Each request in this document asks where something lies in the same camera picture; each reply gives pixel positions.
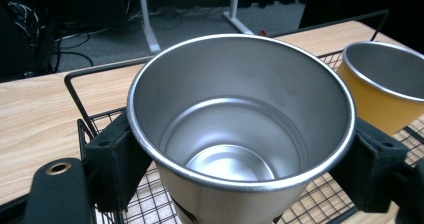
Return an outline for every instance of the gold cup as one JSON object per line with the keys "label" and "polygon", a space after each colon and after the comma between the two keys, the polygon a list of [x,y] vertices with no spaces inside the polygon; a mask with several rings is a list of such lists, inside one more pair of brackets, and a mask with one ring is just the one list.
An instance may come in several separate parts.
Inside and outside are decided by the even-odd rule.
{"label": "gold cup", "polygon": [[424,113],[424,55],[406,48],[356,42],[343,50],[338,75],[358,116],[393,135]]}

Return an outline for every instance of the black plastic bracket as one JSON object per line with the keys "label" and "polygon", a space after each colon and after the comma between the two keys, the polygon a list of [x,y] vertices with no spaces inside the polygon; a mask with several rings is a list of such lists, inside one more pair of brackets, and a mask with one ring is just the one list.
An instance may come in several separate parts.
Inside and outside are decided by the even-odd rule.
{"label": "black plastic bracket", "polygon": [[416,168],[407,165],[408,150],[358,118],[352,146],[330,174],[359,210],[385,213],[393,200],[400,207],[398,219],[403,223],[422,223],[423,161]]}
{"label": "black plastic bracket", "polygon": [[135,139],[122,112],[85,147],[86,172],[97,172],[91,196],[100,212],[119,212],[127,208],[152,159]]}

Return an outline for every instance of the gray floor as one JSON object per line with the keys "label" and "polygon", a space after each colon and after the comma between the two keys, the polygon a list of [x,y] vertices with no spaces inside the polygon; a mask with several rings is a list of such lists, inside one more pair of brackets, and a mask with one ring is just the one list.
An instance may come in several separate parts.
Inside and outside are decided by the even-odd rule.
{"label": "gray floor", "polygon": [[[272,37],[284,32],[295,31],[303,10],[304,5],[299,2],[288,5],[276,2],[265,8],[257,5],[239,8],[237,18],[254,34],[265,32],[267,36]],[[152,13],[151,25],[162,50],[195,37],[239,33],[222,16],[223,11],[228,11],[228,7],[179,10],[180,15],[177,16]],[[95,66],[151,56],[141,29],[142,19],[140,16],[135,16],[134,20],[131,31],[127,33],[102,30],[91,33],[90,39],[82,45],[79,44],[87,39],[86,35],[66,37],[61,42],[61,51],[83,54],[89,57]],[[63,72],[88,66],[90,63],[86,58],[80,55],[64,54],[61,56],[58,70]]]}

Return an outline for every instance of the black metal grid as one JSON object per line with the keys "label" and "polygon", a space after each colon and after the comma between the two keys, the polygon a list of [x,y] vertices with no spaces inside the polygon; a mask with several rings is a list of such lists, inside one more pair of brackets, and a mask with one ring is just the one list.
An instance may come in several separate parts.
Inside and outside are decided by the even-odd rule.
{"label": "black metal grid", "polygon": [[[332,70],[340,66],[341,51],[322,55],[319,58]],[[81,147],[89,142],[92,136],[98,134],[105,126],[105,120],[111,122],[124,108],[87,116],[90,128],[81,128]],[[424,121],[418,119],[395,135],[395,138],[409,147],[406,162],[414,165],[424,157]],[[338,223],[356,212],[352,201],[336,181],[328,174],[313,180],[305,192],[278,221],[281,223]],[[98,223],[141,223],[141,224],[180,224],[176,216],[171,198],[163,186],[154,163],[143,177],[138,190],[128,205],[128,210],[122,213],[97,213]]]}

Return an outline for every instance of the white table leg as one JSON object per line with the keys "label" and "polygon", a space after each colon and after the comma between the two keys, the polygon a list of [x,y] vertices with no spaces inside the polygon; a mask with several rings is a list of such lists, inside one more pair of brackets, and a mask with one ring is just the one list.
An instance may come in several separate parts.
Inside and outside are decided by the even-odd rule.
{"label": "white table leg", "polygon": [[231,22],[231,24],[233,24],[241,33],[254,35],[253,32],[249,30],[249,28],[247,28],[237,19],[237,4],[238,0],[231,0],[230,11],[224,12],[224,17],[226,17],[228,21]]}
{"label": "white table leg", "polygon": [[146,36],[146,40],[147,40],[147,44],[149,45],[150,52],[153,54],[156,54],[160,52],[160,46],[156,39],[155,33],[153,32],[153,29],[150,26],[149,10],[147,9],[147,1],[140,0],[140,4],[141,4],[141,11],[143,14],[144,35]]}

